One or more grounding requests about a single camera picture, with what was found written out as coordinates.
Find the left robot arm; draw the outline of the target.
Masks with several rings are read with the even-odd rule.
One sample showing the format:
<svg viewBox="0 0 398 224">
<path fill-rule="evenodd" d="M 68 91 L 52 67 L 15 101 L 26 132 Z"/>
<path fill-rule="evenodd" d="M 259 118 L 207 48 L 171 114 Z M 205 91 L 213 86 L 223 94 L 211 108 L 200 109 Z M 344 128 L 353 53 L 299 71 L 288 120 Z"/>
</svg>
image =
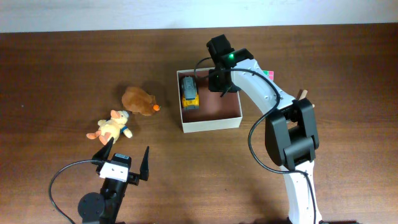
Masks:
<svg viewBox="0 0 398 224">
<path fill-rule="evenodd" d="M 139 173 L 130 171 L 132 159 L 115 153 L 109 159 L 113 140 L 106 143 L 93 156 L 96 173 L 104 180 L 100 191 L 84 195 L 78 204 L 78 213 L 83 223 L 115 223 L 127 186 L 138 185 L 149 178 L 149 148 L 142 158 Z"/>
</svg>

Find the yellow grey toy truck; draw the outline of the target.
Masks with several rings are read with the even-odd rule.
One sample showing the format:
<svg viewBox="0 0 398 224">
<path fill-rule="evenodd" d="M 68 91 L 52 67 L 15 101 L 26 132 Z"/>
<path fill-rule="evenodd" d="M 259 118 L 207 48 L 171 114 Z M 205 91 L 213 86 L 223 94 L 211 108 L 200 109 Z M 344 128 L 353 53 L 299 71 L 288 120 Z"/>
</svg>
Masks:
<svg viewBox="0 0 398 224">
<path fill-rule="evenodd" d="M 195 79 L 193 77 L 184 77 L 182 79 L 181 89 L 183 109 L 198 109 L 200 102 Z"/>
</svg>

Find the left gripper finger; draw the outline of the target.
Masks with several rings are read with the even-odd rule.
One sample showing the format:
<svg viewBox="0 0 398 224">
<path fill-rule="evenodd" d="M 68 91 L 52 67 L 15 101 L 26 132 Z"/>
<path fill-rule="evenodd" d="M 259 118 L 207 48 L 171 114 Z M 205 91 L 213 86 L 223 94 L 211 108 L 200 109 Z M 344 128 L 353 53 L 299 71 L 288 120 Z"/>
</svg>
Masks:
<svg viewBox="0 0 398 224">
<path fill-rule="evenodd" d="M 93 155 L 92 159 L 96 161 L 106 161 L 109 157 L 113 142 L 114 138 L 110 138 L 110 140 L 96 154 Z"/>
<path fill-rule="evenodd" d="M 149 179 L 149 149 L 150 147 L 147 146 L 139 170 L 140 171 L 139 178 L 144 181 L 148 181 Z"/>
</svg>

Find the multicolour puzzle cube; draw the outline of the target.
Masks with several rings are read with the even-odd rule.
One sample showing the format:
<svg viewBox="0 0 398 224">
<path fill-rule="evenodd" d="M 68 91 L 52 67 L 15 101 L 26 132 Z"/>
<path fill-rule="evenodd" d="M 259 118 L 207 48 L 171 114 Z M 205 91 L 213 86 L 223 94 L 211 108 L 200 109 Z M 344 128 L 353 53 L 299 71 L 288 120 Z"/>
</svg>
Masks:
<svg viewBox="0 0 398 224">
<path fill-rule="evenodd" d="M 265 76 L 267 76 L 270 80 L 274 80 L 274 72 L 273 72 L 273 71 L 264 70 L 263 73 L 264 73 Z"/>
</svg>

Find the brown plush bear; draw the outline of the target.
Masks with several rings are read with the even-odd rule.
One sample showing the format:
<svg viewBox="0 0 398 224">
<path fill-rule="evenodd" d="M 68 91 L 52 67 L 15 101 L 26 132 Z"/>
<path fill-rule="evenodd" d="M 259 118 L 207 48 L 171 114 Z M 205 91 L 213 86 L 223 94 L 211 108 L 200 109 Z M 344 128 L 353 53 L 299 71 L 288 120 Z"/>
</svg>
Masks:
<svg viewBox="0 0 398 224">
<path fill-rule="evenodd" d="M 133 114 L 152 116 L 160 111 L 160 105 L 157 104 L 155 96 L 136 86 L 127 87 L 121 101 L 125 109 Z"/>
</svg>

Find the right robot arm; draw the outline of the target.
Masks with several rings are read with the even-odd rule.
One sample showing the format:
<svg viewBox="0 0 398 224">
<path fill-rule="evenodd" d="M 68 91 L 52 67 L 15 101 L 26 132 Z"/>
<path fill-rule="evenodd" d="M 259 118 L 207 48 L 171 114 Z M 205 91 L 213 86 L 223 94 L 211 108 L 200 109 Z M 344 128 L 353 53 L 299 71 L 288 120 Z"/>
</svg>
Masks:
<svg viewBox="0 0 398 224">
<path fill-rule="evenodd" d="M 262 113 L 249 131 L 248 148 L 254 152 L 252 135 L 264 122 L 266 151 L 276 168 L 265 165 L 257 156 L 254 160 L 266 170 L 283 175 L 288 221 L 321 223 L 313 181 L 319 138 L 312 103 L 278 87 L 247 49 L 233 49 L 225 35 L 212 38 L 206 47 L 215 64 L 209 73 L 210 91 L 225 94 L 242 90 Z"/>
</svg>

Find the yellow wooden rattle drum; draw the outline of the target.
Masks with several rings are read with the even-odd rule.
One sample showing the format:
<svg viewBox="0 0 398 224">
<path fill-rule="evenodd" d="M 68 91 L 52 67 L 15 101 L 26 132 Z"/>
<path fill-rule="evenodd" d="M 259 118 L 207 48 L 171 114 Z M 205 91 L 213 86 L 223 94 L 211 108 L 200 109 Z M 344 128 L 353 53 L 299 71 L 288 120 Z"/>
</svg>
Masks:
<svg viewBox="0 0 398 224">
<path fill-rule="evenodd" d="M 297 100 L 302 100 L 304 98 L 306 98 L 308 91 L 307 90 L 300 90 L 296 99 Z"/>
</svg>

